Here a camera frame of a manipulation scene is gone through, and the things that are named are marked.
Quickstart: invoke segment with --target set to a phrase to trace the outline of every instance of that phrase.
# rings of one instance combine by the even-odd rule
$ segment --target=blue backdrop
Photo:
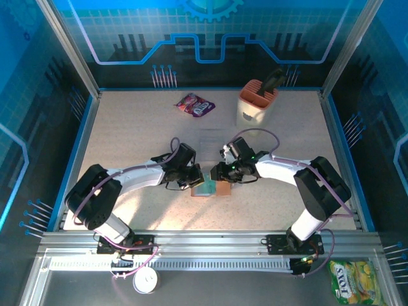
[[[384,1],[333,90],[374,225],[385,245],[398,240],[408,244],[407,16],[407,1]],[[399,288],[408,297],[406,287]]]
[[[277,66],[285,86],[321,86],[364,4],[56,2],[99,86],[156,88],[239,87]]]
[[[88,93],[35,1],[0,0],[0,304],[18,305]]]

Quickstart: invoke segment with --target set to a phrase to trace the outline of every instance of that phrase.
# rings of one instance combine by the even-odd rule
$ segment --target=aluminum frame
[[[382,293],[388,305],[403,305],[398,289],[393,282],[384,250],[378,233],[363,231],[334,231],[335,248],[333,258],[369,259],[374,263]],[[248,261],[276,261],[299,256],[271,256],[267,254],[261,239],[266,235],[285,234],[285,231],[138,231],[137,234],[155,235],[160,245],[156,261],[180,259],[236,259],[238,263]],[[321,233],[326,258],[331,247],[332,237]],[[98,242],[91,231],[69,231],[45,233],[41,239],[38,253],[34,260],[29,282],[25,288],[20,305],[39,305],[44,298],[49,271],[83,271],[83,266],[90,261],[98,263],[112,262],[111,256],[96,254]],[[76,258],[74,264],[63,269],[53,268],[53,261]],[[245,270],[239,265],[235,270]],[[175,266],[171,270],[183,270]]]
[[[66,29],[64,23],[59,16],[54,4],[47,0],[36,0],[38,6],[43,12],[45,18],[50,24],[51,28],[54,30],[57,39],[61,43],[63,49],[67,53],[69,59],[74,65],[76,72],[79,74],[80,78],[84,82],[86,88],[94,99],[99,98],[99,87],[96,83],[85,59],[82,57],[77,45],[71,38],[68,30]]]
[[[81,170],[82,161],[84,160],[85,152],[88,146],[89,138],[91,137],[92,127],[94,125],[94,121],[96,118],[96,114],[98,112],[99,103],[102,94],[99,95],[98,99],[92,99],[90,102],[89,112],[85,119],[84,129],[82,130],[82,134],[80,135],[80,141],[78,147],[73,149],[72,154],[74,154],[74,160],[72,164],[71,171],[69,173],[69,177],[67,180],[66,185],[63,189],[62,197],[58,197],[57,201],[54,205],[55,209],[58,209],[57,217],[55,220],[55,224],[52,226],[52,231],[57,231],[59,229],[59,225],[61,223],[62,217],[64,212],[66,211],[66,206],[64,204],[64,199],[68,194],[69,190],[75,185],[78,180],[78,176]]]
[[[357,229],[368,231],[374,226],[370,225],[369,226],[370,228],[368,228],[367,220],[369,220],[370,223],[372,223],[371,216],[365,214],[361,207],[360,197],[361,196],[364,197],[362,193],[363,191],[361,190],[360,183],[354,179],[352,169],[350,169],[350,165],[347,162],[346,153],[344,152],[344,147],[342,146],[342,137],[338,129],[336,128],[335,114],[329,104],[328,99],[323,97],[321,94],[319,95],[319,99],[324,119],[326,120],[331,142],[333,144],[337,164],[339,165],[341,177],[343,178],[344,182],[350,187],[351,190],[352,196],[348,203],[350,203],[351,207],[356,211],[355,215],[357,215],[357,219],[354,219],[354,223],[356,224]]]
[[[323,97],[327,98],[331,91],[334,88],[334,85],[337,83],[337,80],[340,78],[344,68],[349,62],[351,56],[354,54],[354,51],[359,46],[361,40],[368,27],[371,24],[371,21],[374,19],[377,14],[378,9],[384,0],[368,0],[364,6],[364,9],[361,11],[360,16],[357,18],[356,23],[353,25],[353,28],[350,31],[349,36],[347,37],[346,42],[342,50],[340,51],[339,56],[336,58],[331,70],[324,81],[323,84]]]

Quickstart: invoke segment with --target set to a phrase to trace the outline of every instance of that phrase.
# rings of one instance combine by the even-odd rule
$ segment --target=white round object
[[[152,268],[144,266],[135,273],[133,287],[142,294],[152,293],[159,285],[159,274]]]

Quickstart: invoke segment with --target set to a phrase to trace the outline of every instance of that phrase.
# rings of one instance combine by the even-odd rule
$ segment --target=circuit pattern graphic
[[[221,21],[222,17],[228,18],[231,13],[237,12],[237,6],[243,4],[242,0],[182,0],[179,1],[186,13],[199,21]]]
[[[192,1],[194,1],[194,3],[199,3],[199,0],[190,0],[188,2],[189,6],[192,6]],[[328,54],[330,52],[330,50],[332,49],[332,46],[334,44],[334,41],[336,40],[336,37],[340,31],[340,28],[342,27],[345,17],[349,12],[349,9],[351,7],[351,3],[353,2],[353,0],[349,0],[346,8],[344,9],[341,18],[326,46],[326,50],[324,51],[324,54],[322,56],[321,59],[316,59],[316,60],[298,60],[298,59],[279,59],[277,57],[277,55],[268,47],[268,45],[263,41],[263,40],[257,40],[257,39],[253,39],[251,38],[250,33],[226,33],[223,34],[222,38],[221,38],[221,55],[219,59],[202,59],[201,55],[200,55],[200,39],[197,36],[197,34],[194,33],[171,33],[169,39],[166,40],[159,40],[152,48],[149,48],[148,52],[143,56],[142,59],[137,60],[137,61],[102,61],[101,59],[99,59],[97,53],[96,53],[96,49],[94,48],[94,46],[92,45],[91,39],[87,34],[87,31],[85,30],[85,27],[82,23],[82,21],[80,20],[80,17],[78,16],[78,13],[76,11],[76,9],[74,8],[72,2],[70,0],[67,0],[70,10],[72,12],[72,16],[76,21],[76,24],[78,25],[80,32],[82,33],[82,36],[86,42],[86,45],[89,48],[89,51],[91,51],[91,55],[93,57],[93,59],[95,60],[96,63],[98,63],[99,65],[103,65],[103,66],[111,66],[111,65],[142,65],[145,64],[152,56],[153,54],[161,47],[164,45],[176,45],[176,39],[178,38],[191,38],[194,40],[194,56],[196,58],[196,61],[200,64],[220,64],[222,62],[224,62],[225,57],[226,57],[226,40],[228,38],[244,38],[245,40],[245,44],[249,44],[249,45],[259,45],[265,52],[266,54],[268,54],[277,64],[322,64],[323,62],[325,62],[326,58],[328,57]],[[236,5],[239,5],[242,2],[242,0],[239,0],[239,2],[237,0],[234,0],[233,3]],[[204,1],[204,0],[200,0],[200,4],[201,5],[207,5],[208,3],[212,4],[212,1]]]
[[[0,8],[7,8],[17,24],[25,31],[30,30],[39,18],[35,0],[2,0]]]
[[[20,170],[20,174],[18,175],[17,181],[13,187],[10,197],[8,198],[4,211],[0,216],[0,231],[1,231],[4,226],[4,223],[6,222],[7,215],[10,212],[11,206],[13,205],[18,189],[20,188],[20,185],[23,181],[24,175],[26,174],[26,171],[29,165],[29,158],[28,158],[27,145],[19,136],[11,132],[6,126],[4,126],[1,123],[0,123],[0,131],[6,133],[7,136],[9,136],[17,145],[21,147],[22,155],[24,157],[23,167]]]

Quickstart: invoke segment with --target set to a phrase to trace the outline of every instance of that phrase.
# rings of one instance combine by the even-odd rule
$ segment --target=robotic arm
[[[212,180],[246,184],[270,178],[298,187],[305,210],[286,232],[286,240],[295,252],[340,208],[340,203],[326,186],[322,186],[315,174],[302,165],[316,169],[343,202],[351,197],[350,189],[324,157],[317,157],[313,161],[297,161],[277,156],[271,158],[267,151],[255,154],[242,137],[225,145],[220,153],[225,161],[212,168]],[[245,182],[245,175],[251,175],[255,179]]]
[[[99,164],[91,166],[74,188],[68,193],[65,203],[77,214],[78,219],[88,230],[94,230],[108,241],[121,246],[133,246],[135,235],[122,220],[113,213],[118,197],[129,191],[160,184],[177,182],[180,190],[195,187],[204,182],[200,165],[195,163],[196,152],[185,143],[181,143],[177,153],[168,161],[171,154],[152,157],[146,163],[121,169],[104,169]],[[98,190],[94,188],[114,173],[120,173],[109,179]],[[78,212],[78,208],[89,193],[89,201]]]

